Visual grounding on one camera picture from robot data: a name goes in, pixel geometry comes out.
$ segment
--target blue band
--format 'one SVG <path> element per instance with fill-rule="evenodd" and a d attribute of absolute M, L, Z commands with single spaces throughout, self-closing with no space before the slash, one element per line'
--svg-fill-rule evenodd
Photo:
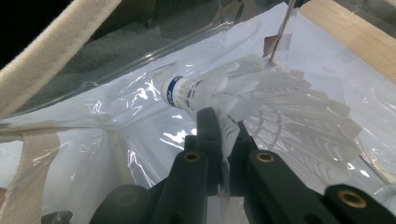
<path fill-rule="evenodd" d="M 181 80 L 182 78 L 183 77 L 175 77 L 174 79 L 172 79 L 172 81 L 169 83 L 168 90 L 166 91 L 166 97 L 168 99 L 168 103 L 169 103 L 169 105 L 172 105 L 174 107 L 176 107 L 176 106 L 175 106 L 175 102 L 173 100 L 173 89 L 175 88 L 177 82 L 179 80 Z"/>

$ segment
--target wooden board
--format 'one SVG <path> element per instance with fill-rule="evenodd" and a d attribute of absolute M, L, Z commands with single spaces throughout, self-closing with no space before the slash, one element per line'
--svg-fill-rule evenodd
<path fill-rule="evenodd" d="M 396 84 L 396 39 L 333 0 L 312 0 L 300 11 Z"/>

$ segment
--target brass insert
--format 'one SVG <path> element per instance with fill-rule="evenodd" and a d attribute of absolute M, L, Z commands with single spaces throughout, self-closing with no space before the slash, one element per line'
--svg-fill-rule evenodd
<path fill-rule="evenodd" d="M 184 155 L 184 160 L 188 162 L 196 162 L 201 159 L 201 156 L 198 153 L 190 152 Z"/>
<path fill-rule="evenodd" d="M 271 162 L 274 159 L 275 158 L 272 155 L 270 155 L 270 154 L 268 154 L 266 152 L 262 152 L 262 153 L 257 154 L 257 160 L 259 160 L 259 161 Z"/>
<path fill-rule="evenodd" d="M 359 194 L 349 189 L 341 189 L 337 193 L 338 198 L 343 203 L 354 207 L 354 208 L 365 208 L 367 206 L 366 200 L 364 200 Z"/>

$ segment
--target shuttlecock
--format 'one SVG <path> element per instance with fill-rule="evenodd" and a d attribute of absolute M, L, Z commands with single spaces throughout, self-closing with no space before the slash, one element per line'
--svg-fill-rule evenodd
<path fill-rule="evenodd" d="M 166 103 L 196 112 L 213 107 L 228 157 L 243 120 L 260 149 L 278 153 L 308 187 L 322 191 L 349 179 L 347 163 L 361 154 L 361 131 L 346 105 L 311 90 L 304 73 L 271 66 L 249 55 L 197 78 L 171 77 L 163 83 Z"/>

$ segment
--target white surface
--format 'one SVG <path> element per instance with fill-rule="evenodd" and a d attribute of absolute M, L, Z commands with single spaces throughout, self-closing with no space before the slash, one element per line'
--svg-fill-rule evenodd
<path fill-rule="evenodd" d="M 3 120 L 2 123 L 12 126 L 53 121 L 72 128 L 60 133 L 61 144 L 67 147 L 61 149 L 49 169 L 44 214 L 70 210 L 74 223 L 88 223 L 93 204 L 114 186 L 135 182 L 149 188 L 165 178 L 174 157 L 183 148 L 184 136 L 196 130 L 185 112 L 162 102 L 159 91 L 162 82 L 173 75 L 198 76 L 249 54 L 261 55 L 263 39 L 277 33 L 285 11 L 285 4 L 278 5 L 226 33 L 153 61 L 104 86 L 34 113 Z M 305 71 L 314 88 L 346 102 L 352 108 L 352 118 L 366 129 L 361 134 L 363 146 L 369 151 L 380 148 L 387 153 L 386 157 L 377 157 L 391 161 L 385 164 L 391 172 L 395 171 L 396 163 L 392 160 L 396 144 L 395 137 L 390 135 L 396 127 L 395 87 L 303 16 L 296 19 L 288 68 Z M 84 152 L 84 148 L 96 149 Z M 116 154 L 123 155 L 123 160 Z M 382 190 L 383 195 L 393 195 L 392 188 L 381 189 L 385 185 L 364 165 L 359 166 L 365 173 L 352 173 L 357 186 L 364 186 L 371 193 Z M 98 188 L 101 183 L 107 184 Z M 90 204 L 90 208 L 85 209 L 80 202 Z"/>

